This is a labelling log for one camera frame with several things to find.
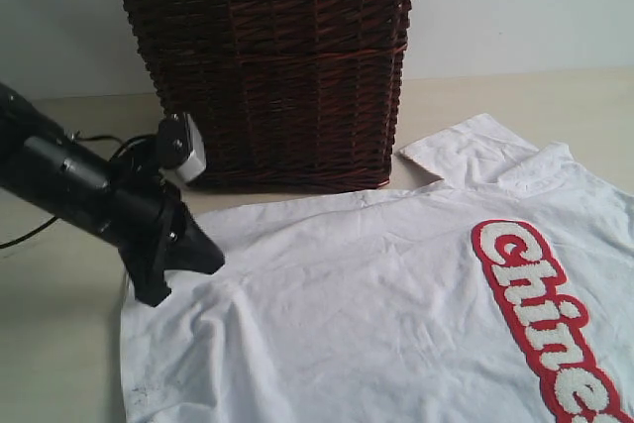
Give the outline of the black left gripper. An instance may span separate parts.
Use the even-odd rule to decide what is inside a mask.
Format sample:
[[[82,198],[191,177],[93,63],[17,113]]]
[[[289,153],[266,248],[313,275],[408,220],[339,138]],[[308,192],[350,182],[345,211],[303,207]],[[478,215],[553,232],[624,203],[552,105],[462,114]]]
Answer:
[[[190,217],[173,185],[131,182],[106,194],[107,240],[118,250],[134,287],[135,298],[157,307],[171,294],[163,271],[186,270],[212,275],[225,255]],[[158,251],[162,262],[155,265]]]

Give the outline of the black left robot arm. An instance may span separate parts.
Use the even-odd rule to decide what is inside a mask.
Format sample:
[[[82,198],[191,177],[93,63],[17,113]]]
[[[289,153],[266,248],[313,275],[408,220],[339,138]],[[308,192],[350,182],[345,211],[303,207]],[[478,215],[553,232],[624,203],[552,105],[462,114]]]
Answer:
[[[104,159],[1,88],[1,186],[55,218],[113,246],[137,300],[156,307],[170,294],[164,274],[211,275],[225,263],[165,178],[190,183],[206,168],[202,136],[187,113],[164,117],[154,134],[125,142]]]

